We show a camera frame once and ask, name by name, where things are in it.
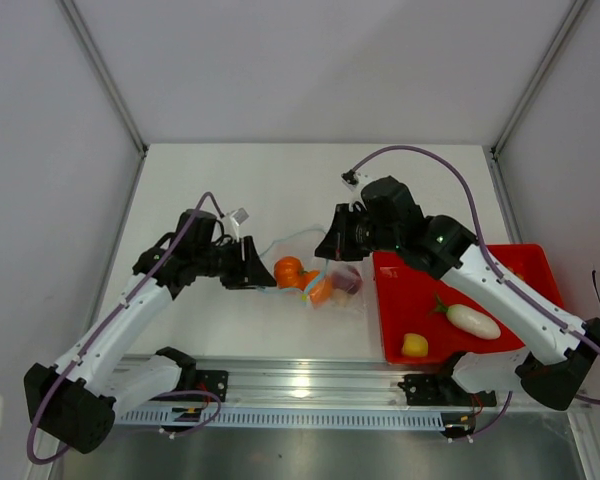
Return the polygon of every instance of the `white eggplant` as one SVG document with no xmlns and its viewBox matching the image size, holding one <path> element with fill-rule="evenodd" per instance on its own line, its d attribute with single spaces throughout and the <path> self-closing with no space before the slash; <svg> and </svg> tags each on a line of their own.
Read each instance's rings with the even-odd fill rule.
<svg viewBox="0 0 600 480">
<path fill-rule="evenodd" d="M 435 312 L 444 313 L 454 327 L 484 340 L 500 338 L 500 327 L 491 317 L 466 305 L 447 307 L 437 295 L 436 301 L 438 306 Z"/>
</svg>

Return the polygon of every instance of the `white enclosure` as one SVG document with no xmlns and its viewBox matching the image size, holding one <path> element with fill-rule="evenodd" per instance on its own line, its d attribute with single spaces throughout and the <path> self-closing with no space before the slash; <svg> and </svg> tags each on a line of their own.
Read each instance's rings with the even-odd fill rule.
<svg viewBox="0 0 600 480">
<path fill-rule="evenodd" d="M 290 233 L 292 218 L 328 226 L 347 195 L 337 175 L 369 142 L 449 157 L 477 194 L 487 240 L 541 244 L 568 309 L 600 316 L 600 0 L 75 3 L 0 1 L 0 479 L 32 472 L 24 373 L 69 347 L 179 212 L 209 189 L 225 209 L 245 206 L 263 243 Z M 392 154 L 373 170 L 407 183 L 428 213 L 469 224 L 440 167 Z M 291 212 L 276 203 L 289 171 L 303 192 Z M 269 327 L 259 324 L 262 343 L 226 343 L 243 327 L 239 306 L 212 312 L 199 305 L 220 287 L 196 292 L 132 351 L 180 342 L 258 356 Z M 214 323 L 187 344 L 162 327 L 194 304 Z M 295 327 L 286 338 L 309 338 Z M 325 358 L 344 340 L 352 357 L 377 360 L 374 335 L 332 328 L 312 350 L 287 343 L 270 356 Z M 586 386 L 600 396 L 600 362 Z M 600 407 L 592 419 L 593 458 Z"/>
</svg>

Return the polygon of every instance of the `white wall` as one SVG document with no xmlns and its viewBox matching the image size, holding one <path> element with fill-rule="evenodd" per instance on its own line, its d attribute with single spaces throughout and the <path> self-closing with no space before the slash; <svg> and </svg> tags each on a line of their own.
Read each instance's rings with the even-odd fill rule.
<svg viewBox="0 0 600 480">
<path fill-rule="evenodd" d="M 77 0 L 147 141 L 490 145 L 571 0 Z"/>
<path fill-rule="evenodd" d="M 0 1 L 1 480 L 27 467 L 23 375 L 84 325 L 137 161 L 54 1 Z"/>
<path fill-rule="evenodd" d="M 600 0 L 541 91 L 502 161 L 526 240 L 541 243 L 568 306 L 600 315 Z M 589 382 L 600 397 L 600 361 Z M 600 435 L 600 408 L 595 414 Z"/>
</svg>

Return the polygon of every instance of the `metal frame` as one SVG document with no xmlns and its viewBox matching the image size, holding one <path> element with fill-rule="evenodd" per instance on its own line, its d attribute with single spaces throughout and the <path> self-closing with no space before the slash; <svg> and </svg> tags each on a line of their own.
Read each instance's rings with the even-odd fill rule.
<svg viewBox="0 0 600 480">
<path fill-rule="evenodd" d="M 146 152 L 143 152 L 139 157 L 138 166 L 136 167 L 136 171 L 133 174 L 133 183 L 131 184 L 131 188 L 129 189 L 129 193 L 127 194 L 127 198 L 125 201 L 124 212 L 122 213 L 122 218 L 120 219 L 120 222 L 118 223 L 118 226 L 116 228 L 116 236 L 113 241 L 113 245 L 110 247 L 110 251 L 107 254 L 107 261 L 105 263 L 105 271 L 102 275 L 102 281 L 100 282 L 98 291 L 96 292 L 96 295 L 93 298 L 93 301 L 91 302 L 91 306 L 89 307 L 89 313 L 85 317 L 85 323 L 82 326 L 81 333 L 85 333 L 87 330 L 89 330 L 91 325 L 93 325 L 98 319 L 98 312 L 102 307 L 104 295 L 107 291 L 107 286 L 109 285 L 111 270 L 113 270 L 113 264 L 116 259 L 116 255 L 118 254 L 118 248 L 120 247 L 120 241 L 122 240 L 124 227 L 127 224 L 129 212 L 131 212 L 131 205 L 133 204 L 133 198 L 135 197 L 136 190 L 138 189 L 138 184 L 140 183 L 140 177 L 142 176 L 145 157 Z"/>
<path fill-rule="evenodd" d="M 522 92 L 522 95 L 518 99 L 511 115 L 507 119 L 503 129 L 498 135 L 495 145 L 493 146 L 493 156 L 496 160 L 500 157 L 502 149 L 507 144 L 509 138 L 515 131 L 518 124 L 522 121 L 524 114 L 528 111 L 531 104 L 533 104 L 536 96 L 542 89 L 549 74 L 553 71 L 553 67 L 556 65 L 560 54 L 564 51 L 564 48 L 569 43 L 569 40 L 577 30 L 578 26 L 584 15 L 586 14 L 592 0 L 575 0 L 571 4 L 571 8 L 562 19 L 558 30 L 553 36 L 551 43 L 545 50 L 540 63 L 536 67 L 529 83 Z"/>
<path fill-rule="evenodd" d="M 75 4 L 74 0 L 56 0 L 56 3 L 64 14 L 87 61 L 93 68 L 103 93 L 111 101 L 111 105 L 118 114 L 118 117 L 120 117 L 120 120 L 136 149 L 141 155 L 144 155 L 147 151 L 147 145 L 142 139 L 142 135 L 140 135 L 136 122 L 129 112 L 127 103 L 113 81 L 113 77 L 111 76 L 111 73 L 109 73 L 107 65 L 104 63 L 102 54 L 100 53 L 78 6 Z"/>
<path fill-rule="evenodd" d="M 142 172 L 144 163 L 142 160 L 145 158 L 148 146 L 143 140 L 127 103 L 116 86 L 75 1 L 56 0 L 56 3 L 63 12 L 77 43 L 91 65 L 103 93 L 110 100 L 140 155 L 139 165 L 134 173 L 133 186 L 129 192 L 125 211 L 118 226 L 116 239 L 108 254 L 107 268 L 102 285 L 90 308 L 89 324 L 91 324 L 96 320 L 101 306 L 107 279 L 113 267 L 113 261 Z M 513 243 L 521 242 L 522 236 L 498 159 L 507 141 L 537 97 L 560 53 L 577 29 L 590 4 L 591 0 L 574 0 L 501 130 L 495 145 L 490 151 L 485 151 L 507 233 Z M 124 371 L 130 365 L 144 360 L 146 360 L 146 357 L 125 357 L 119 366 L 119 371 Z M 415 415 L 427 413 L 425 410 L 429 410 L 429 414 L 432 413 L 430 409 L 420 409 L 420 412 L 418 412 L 417 408 L 405 405 L 404 394 L 397 388 L 397 382 L 407 372 L 384 363 L 199 359 L 198 365 L 200 368 L 225 369 L 230 372 L 227 406 L 233 407 L 234 411 L 236 409 L 242 409 L 243 411 L 250 409 L 249 411 L 253 413 L 262 409 L 283 408 L 285 411 L 311 409 L 314 412 L 346 412 L 346 410 L 349 410 L 351 413 L 352 409 L 356 409 L 357 412 L 365 412 L 362 416 L 372 415 L 374 412 L 382 412 L 382 414 L 389 414 L 390 416 L 396 414 L 396 412 L 404 415 L 407 410 L 410 410 L 410 414 Z M 524 397 L 524 395 L 517 396 L 511 407 L 512 411 L 542 411 L 544 408 L 539 407 L 534 402 L 528 402 Z M 160 408 L 168 408 L 169 404 L 182 405 L 183 402 L 161 403 Z M 569 418 L 587 478 L 600 478 L 600 452 L 593 436 L 590 420 L 586 415 L 587 410 L 588 406 L 576 407 L 575 411 L 569 414 Z M 48 448 L 53 450 L 55 447 L 50 445 Z"/>
<path fill-rule="evenodd" d="M 183 412 L 174 412 L 164 405 L 147 405 L 128 412 L 116 420 L 119 426 L 190 427 L 207 421 L 213 407 L 204 410 L 198 420 L 181 419 Z M 369 410 L 299 410 L 293 408 L 224 407 L 211 427 L 300 428 L 320 430 L 391 430 L 434 431 L 445 429 L 439 412 L 404 412 Z"/>
<path fill-rule="evenodd" d="M 507 230 L 509 241 L 511 243 L 522 243 L 522 233 L 520 232 L 520 226 L 516 219 L 513 205 L 511 204 L 511 197 L 509 196 L 507 186 L 504 182 L 500 163 L 495 159 L 493 153 L 488 148 L 485 147 L 483 150 L 484 156 L 487 159 L 491 182 L 493 183 L 493 189 L 496 192 L 496 198 L 500 205 L 500 211 L 502 212 L 504 227 Z"/>
</svg>

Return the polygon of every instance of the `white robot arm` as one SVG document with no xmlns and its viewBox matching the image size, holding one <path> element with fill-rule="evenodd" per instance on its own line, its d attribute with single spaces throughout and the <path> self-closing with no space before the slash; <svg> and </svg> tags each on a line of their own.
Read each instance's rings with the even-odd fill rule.
<svg viewBox="0 0 600 480">
<path fill-rule="evenodd" d="M 584 322 L 549 302 L 501 267 L 486 247 L 482 251 L 476 236 L 456 220 L 425 217 L 409 189 L 394 178 L 374 180 L 351 171 L 343 179 L 352 201 L 336 206 L 316 256 L 359 261 L 373 251 L 395 252 L 411 268 L 475 300 L 526 346 L 497 354 L 458 352 L 438 374 L 406 375 L 401 387 L 407 402 L 469 405 L 469 394 L 524 390 L 545 406 L 565 410 L 596 358 L 577 335 L 600 346 L 600 319 Z"/>
<path fill-rule="evenodd" d="M 116 417 L 162 393 L 192 390 L 197 385 L 200 372 L 195 360 L 170 347 L 117 376 L 116 383 L 111 380 L 125 352 L 184 287 L 198 276 L 219 277 L 222 285 L 232 290 L 276 285 L 260 262 L 253 239 L 239 236 L 239 227 L 247 218 L 243 209 L 220 220 L 207 212 L 199 212 L 190 220 L 191 215 L 191 211 L 183 213 L 175 233 L 166 234 L 140 255 L 117 305 L 104 312 L 54 365 L 35 364 L 25 375 L 27 405 L 33 422 L 61 372 L 68 372 L 60 380 L 37 426 L 81 453 L 88 453 L 102 443 Z M 222 235 L 212 241 L 218 223 Z M 186 231 L 171 256 L 154 268 L 166 255 L 164 244 L 183 230 Z M 130 298 L 130 292 L 138 287 Z"/>
</svg>

